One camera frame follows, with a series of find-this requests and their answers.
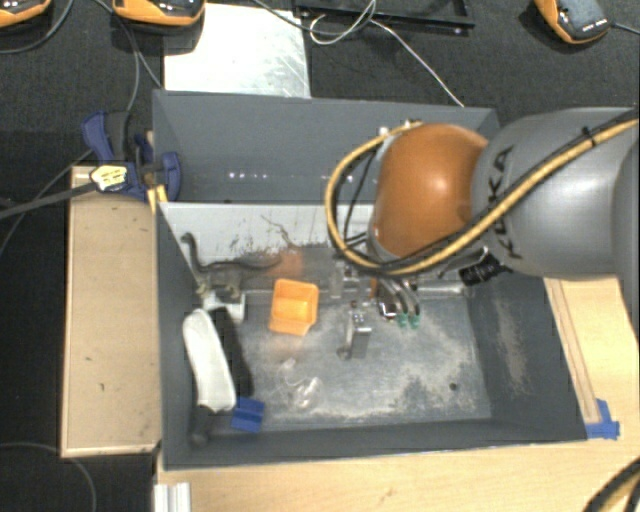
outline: wooden table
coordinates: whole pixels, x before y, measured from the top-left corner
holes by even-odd
[[[74,182],[85,179],[76,170]],[[66,456],[150,451],[160,438],[152,224],[148,207],[124,197],[72,203]],[[614,279],[547,286],[583,414],[594,414],[592,387],[621,422],[617,441],[180,472],[159,464],[158,482],[189,482],[195,512],[582,510],[640,454],[638,349]],[[611,510],[622,509],[618,499]]]

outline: orange device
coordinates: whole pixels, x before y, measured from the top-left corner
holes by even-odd
[[[0,29],[22,23],[47,10],[51,0],[0,1]]]
[[[382,160],[373,235],[406,256],[471,219],[471,177],[487,140],[462,126],[425,124],[400,135]]]
[[[121,18],[161,27],[188,27],[204,13],[206,0],[113,0]]]
[[[553,31],[567,43],[595,41],[611,27],[596,0],[534,0],[534,3]]]

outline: blue tape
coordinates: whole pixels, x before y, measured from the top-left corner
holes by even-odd
[[[587,437],[589,439],[612,439],[615,441],[620,436],[620,422],[611,419],[609,406],[605,400],[596,398],[596,403],[600,410],[602,421],[585,425]]]

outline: black floor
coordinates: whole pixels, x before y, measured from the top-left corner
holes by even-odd
[[[501,123],[578,106],[638,103],[640,39],[613,31],[584,47],[558,42],[529,0],[469,0],[468,37],[395,27],[469,106],[496,108]],[[601,0],[609,15],[640,26],[634,0]],[[55,13],[65,6],[58,0]],[[162,41],[139,35],[161,74]],[[0,38],[0,48],[7,40]],[[124,109],[134,62],[109,16],[77,0],[41,48],[0,55],[0,198],[25,201],[85,148],[82,119]],[[451,104],[398,43],[375,27],[332,47],[309,46],[316,97]],[[131,131],[151,127],[152,84],[142,74]],[[58,189],[64,188],[63,180]],[[0,244],[11,221],[0,221]],[[58,444],[65,297],[63,205],[29,214],[0,255],[0,443]],[[98,510],[149,510],[150,456],[83,460]],[[0,448],[0,510],[89,510],[82,473],[35,448]]]

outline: wooden board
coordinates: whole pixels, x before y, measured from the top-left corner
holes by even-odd
[[[89,170],[74,169],[73,186]],[[71,201],[63,457],[148,452],[160,439],[152,220],[120,195]]]

